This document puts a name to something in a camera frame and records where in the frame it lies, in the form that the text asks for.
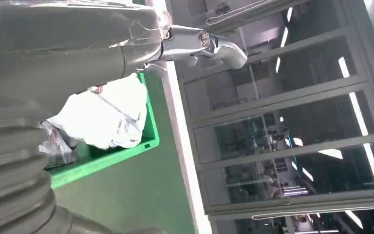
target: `transparent plastic wrap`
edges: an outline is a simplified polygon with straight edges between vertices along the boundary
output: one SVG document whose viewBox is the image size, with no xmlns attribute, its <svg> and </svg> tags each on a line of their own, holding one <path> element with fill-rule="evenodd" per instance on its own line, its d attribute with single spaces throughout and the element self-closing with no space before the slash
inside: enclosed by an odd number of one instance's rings
<svg viewBox="0 0 374 234">
<path fill-rule="evenodd" d="M 0 53 L 161 43 L 171 24 L 166 11 L 113 0 L 0 0 Z"/>
<path fill-rule="evenodd" d="M 75 150 L 79 144 L 78 141 L 70 138 L 54 125 L 44 121 L 39 126 L 45 129 L 48 139 L 39 145 L 38 150 L 48 158 L 48 164 L 45 168 L 53 168 L 76 162 L 81 159 L 78 150 Z"/>
</svg>

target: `glass panel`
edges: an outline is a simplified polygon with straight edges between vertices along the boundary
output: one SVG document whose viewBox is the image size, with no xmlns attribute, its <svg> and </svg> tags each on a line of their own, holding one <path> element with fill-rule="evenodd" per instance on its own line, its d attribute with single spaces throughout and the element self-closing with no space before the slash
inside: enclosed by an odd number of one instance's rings
<svg viewBox="0 0 374 234">
<path fill-rule="evenodd" d="M 205 171 L 210 204 L 372 190 L 374 143 L 366 145 Z"/>
<path fill-rule="evenodd" d="M 344 78 L 339 59 L 356 69 L 345 37 L 258 61 L 240 70 L 228 70 L 185 84 L 192 116 L 240 105 L 277 94 Z"/>
<path fill-rule="evenodd" d="M 216 221 L 218 234 L 374 234 L 374 210 Z"/>
<path fill-rule="evenodd" d="M 258 155 L 374 133 L 366 99 L 361 98 L 364 97 L 362 91 L 357 93 L 195 129 L 200 162 Z"/>
</svg>

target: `white plastic bag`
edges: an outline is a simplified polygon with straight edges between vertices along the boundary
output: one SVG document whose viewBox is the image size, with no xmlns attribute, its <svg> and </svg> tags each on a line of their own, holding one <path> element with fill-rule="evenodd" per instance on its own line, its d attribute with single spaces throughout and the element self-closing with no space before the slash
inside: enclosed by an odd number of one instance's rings
<svg viewBox="0 0 374 234">
<path fill-rule="evenodd" d="M 146 104 L 147 89 L 132 74 L 71 95 L 48 121 L 70 137 L 100 149 L 131 148 L 141 142 Z"/>
</svg>

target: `robotic arm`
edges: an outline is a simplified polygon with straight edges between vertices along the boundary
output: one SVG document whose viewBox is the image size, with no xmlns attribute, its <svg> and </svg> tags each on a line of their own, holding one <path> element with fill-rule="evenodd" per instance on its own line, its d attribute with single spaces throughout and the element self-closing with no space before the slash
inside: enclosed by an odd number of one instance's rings
<svg viewBox="0 0 374 234">
<path fill-rule="evenodd" d="M 145 30 L 156 23 L 151 9 L 46 2 L 0 1 L 0 233 L 113 234 L 56 205 L 45 157 L 37 152 L 46 137 L 37 124 L 57 114 L 71 94 L 159 61 L 194 65 L 203 57 L 239 69 L 247 57 L 197 28 L 173 25 L 156 40 L 156 32 Z M 139 37 L 126 40 L 133 35 Z"/>
</svg>

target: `glass window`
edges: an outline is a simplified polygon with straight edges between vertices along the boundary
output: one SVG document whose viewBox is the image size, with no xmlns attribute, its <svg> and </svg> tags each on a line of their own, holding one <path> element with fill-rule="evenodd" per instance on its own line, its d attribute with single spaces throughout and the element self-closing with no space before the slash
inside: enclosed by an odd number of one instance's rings
<svg viewBox="0 0 374 234">
<path fill-rule="evenodd" d="M 374 189 L 374 143 L 204 171 L 211 205 Z"/>
<path fill-rule="evenodd" d="M 194 130 L 201 163 L 372 133 L 363 91 Z"/>
<path fill-rule="evenodd" d="M 228 70 L 185 84 L 192 116 L 252 102 L 296 89 L 356 75 L 345 37 L 257 61 L 240 70 Z"/>
<path fill-rule="evenodd" d="M 374 234 L 374 210 L 215 221 L 218 234 Z"/>
<path fill-rule="evenodd" d="M 196 16 L 201 21 L 221 15 L 231 10 L 250 4 L 249 1 L 231 1 L 208 5 L 205 15 Z M 307 39 L 338 29 L 340 24 L 332 0 L 309 1 L 281 12 L 271 14 L 263 19 L 248 23 L 239 28 L 225 31 L 221 36 L 228 38 L 241 47 L 248 56 L 283 47 L 287 44 Z M 202 68 L 210 67 L 208 63 Z"/>
</svg>

